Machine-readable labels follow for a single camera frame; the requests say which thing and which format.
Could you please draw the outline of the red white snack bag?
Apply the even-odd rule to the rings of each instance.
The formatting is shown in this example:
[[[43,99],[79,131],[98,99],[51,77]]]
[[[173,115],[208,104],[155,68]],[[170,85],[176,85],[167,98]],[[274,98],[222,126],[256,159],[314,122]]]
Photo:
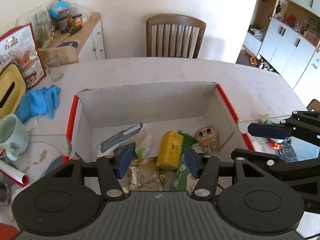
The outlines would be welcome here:
[[[17,26],[1,36],[1,70],[14,63],[27,89],[35,87],[45,76],[37,53],[32,24]]]

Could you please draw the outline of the silver zhoushi foil packet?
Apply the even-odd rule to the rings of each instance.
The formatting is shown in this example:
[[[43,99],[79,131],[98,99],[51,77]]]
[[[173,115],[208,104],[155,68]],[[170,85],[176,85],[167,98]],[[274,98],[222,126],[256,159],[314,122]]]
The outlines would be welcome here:
[[[130,191],[164,191],[165,172],[156,166],[157,157],[135,159],[126,172],[126,185],[123,190]]]

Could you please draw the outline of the clear drinking glass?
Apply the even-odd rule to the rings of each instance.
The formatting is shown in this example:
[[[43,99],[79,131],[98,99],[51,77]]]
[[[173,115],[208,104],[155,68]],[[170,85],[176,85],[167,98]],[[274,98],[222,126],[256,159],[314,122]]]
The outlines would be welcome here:
[[[63,78],[61,64],[57,56],[49,56],[47,59],[45,59],[44,65],[47,68],[48,74],[52,78],[53,82],[57,82]]]

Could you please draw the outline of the cartoon face charm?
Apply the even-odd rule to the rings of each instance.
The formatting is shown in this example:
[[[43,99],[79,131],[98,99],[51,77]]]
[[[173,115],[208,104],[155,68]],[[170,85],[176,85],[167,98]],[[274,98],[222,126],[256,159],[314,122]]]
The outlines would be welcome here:
[[[194,138],[205,154],[212,155],[217,148],[218,135],[217,127],[209,125],[196,131]]]

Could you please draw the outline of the red cardboard box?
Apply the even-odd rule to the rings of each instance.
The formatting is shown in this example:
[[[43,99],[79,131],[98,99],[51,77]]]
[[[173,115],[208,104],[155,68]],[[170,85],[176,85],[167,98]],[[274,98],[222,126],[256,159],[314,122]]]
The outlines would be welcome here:
[[[194,134],[214,125],[218,130],[215,155],[231,161],[236,148],[252,150],[238,116],[218,83],[161,82],[86,89],[75,94],[67,126],[68,159],[98,158],[98,145],[138,123],[151,132],[149,156],[158,154],[168,131]]]

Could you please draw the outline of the yellow small box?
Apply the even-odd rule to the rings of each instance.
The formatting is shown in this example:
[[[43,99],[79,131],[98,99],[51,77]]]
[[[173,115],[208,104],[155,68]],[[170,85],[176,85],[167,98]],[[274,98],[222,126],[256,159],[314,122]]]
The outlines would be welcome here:
[[[167,171],[176,170],[180,164],[183,135],[168,131],[163,135],[156,166]]]

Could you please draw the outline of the red keychain toy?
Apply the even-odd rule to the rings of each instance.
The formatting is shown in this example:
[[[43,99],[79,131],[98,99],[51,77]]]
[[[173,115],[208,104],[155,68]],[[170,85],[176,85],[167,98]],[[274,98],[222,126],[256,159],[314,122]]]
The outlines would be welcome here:
[[[268,144],[274,149],[274,150],[280,150],[282,148],[282,143],[275,142],[271,139],[268,139]]]

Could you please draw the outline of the white plastic bag pouch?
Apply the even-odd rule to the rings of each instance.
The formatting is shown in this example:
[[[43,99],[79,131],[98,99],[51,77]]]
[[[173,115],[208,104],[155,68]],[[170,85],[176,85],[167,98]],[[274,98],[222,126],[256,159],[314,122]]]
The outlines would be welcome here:
[[[98,157],[115,155],[114,151],[117,148],[131,143],[135,143],[135,153],[138,159],[148,156],[152,146],[152,131],[146,123],[139,122],[100,142],[96,153]]]

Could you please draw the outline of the wooden chair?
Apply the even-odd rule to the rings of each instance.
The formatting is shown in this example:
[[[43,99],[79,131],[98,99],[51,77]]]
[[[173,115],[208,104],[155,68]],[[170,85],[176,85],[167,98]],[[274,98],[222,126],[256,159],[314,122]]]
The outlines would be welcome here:
[[[161,14],[146,20],[146,55],[196,59],[206,23],[191,16]]]
[[[320,111],[320,102],[316,99],[312,99],[306,108],[308,111],[319,112]]]

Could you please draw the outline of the blue globe toy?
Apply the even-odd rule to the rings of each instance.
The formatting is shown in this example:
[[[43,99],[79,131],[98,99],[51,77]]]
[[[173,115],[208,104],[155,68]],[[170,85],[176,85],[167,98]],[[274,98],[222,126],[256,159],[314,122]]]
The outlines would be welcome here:
[[[69,6],[65,1],[58,0],[49,7],[48,12],[51,18],[58,20],[68,14]]]

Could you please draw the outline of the black item clear bag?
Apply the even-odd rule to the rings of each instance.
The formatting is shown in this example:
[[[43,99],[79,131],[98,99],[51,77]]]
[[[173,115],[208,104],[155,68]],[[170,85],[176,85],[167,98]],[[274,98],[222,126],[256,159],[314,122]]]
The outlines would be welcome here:
[[[282,148],[277,150],[277,155],[286,163],[316,159],[319,156],[319,147],[290,137],[282,142]]]

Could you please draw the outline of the mint green mug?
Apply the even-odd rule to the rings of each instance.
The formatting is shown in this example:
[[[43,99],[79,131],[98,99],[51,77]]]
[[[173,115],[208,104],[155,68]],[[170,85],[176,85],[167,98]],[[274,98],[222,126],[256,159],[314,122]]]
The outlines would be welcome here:
[[[15,114],[9,114],[1,120],[1,147],[11,161],[16,161],[24,154],[29,144],[29,134]]]

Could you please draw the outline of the yellow tissue box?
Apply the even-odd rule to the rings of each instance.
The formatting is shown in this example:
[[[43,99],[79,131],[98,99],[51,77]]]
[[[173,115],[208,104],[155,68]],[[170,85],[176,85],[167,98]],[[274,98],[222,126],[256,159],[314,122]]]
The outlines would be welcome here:
[[[3,119],[15,113],[22,96],[26,92],[26,84],[16,64],[9,64],[1,73],[0,116]]]

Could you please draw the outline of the blue rubber gloves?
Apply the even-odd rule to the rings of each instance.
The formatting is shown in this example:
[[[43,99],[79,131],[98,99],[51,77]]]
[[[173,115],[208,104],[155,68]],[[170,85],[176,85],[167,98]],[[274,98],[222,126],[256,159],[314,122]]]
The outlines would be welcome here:
[[[15,115],[23,123],[27,122],[31,117],[46,113],[48,113],[50,119],[53,119],[55,110],[59,106],[58,96],[60,92],[61,88],[56,85],[26,91],[20,100]]]

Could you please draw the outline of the white wall cabinets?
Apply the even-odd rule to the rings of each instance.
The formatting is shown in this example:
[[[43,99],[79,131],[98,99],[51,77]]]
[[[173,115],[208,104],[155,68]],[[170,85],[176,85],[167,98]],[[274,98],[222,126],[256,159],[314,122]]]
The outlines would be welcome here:
[[[307,106],[319,100],[319,0],[257,0],[243,47]]]

